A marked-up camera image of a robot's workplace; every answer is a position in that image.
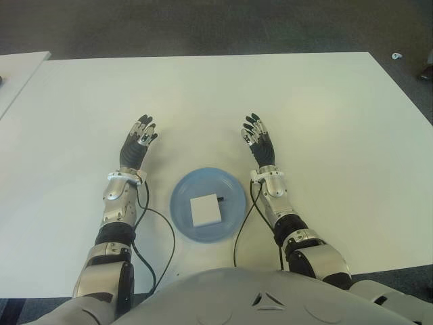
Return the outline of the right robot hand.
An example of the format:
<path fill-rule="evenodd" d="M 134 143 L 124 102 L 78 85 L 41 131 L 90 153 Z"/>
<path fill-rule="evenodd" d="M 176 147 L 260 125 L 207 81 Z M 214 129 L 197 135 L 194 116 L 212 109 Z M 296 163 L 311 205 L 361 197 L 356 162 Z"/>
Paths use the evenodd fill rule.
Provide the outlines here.
<path fill-rule="evenodd" d="M 260 168 L 275 166 L 275 151 L 269 132 L 260 117 L 252 113 L 246 116 L 241 136 L 248 144 L 250 151 Z"/>

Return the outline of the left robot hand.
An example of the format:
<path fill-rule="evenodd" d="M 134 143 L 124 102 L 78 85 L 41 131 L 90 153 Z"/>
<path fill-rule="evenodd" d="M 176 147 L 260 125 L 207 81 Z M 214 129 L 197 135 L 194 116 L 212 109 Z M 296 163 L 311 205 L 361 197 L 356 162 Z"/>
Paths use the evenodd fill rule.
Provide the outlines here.
<path fill-rule="evenodd" d="M 139 170 L 150 144 L 158 137 L 153 117 L 141 116 L 131 127 L 120 150 L 120 168 Z"/>

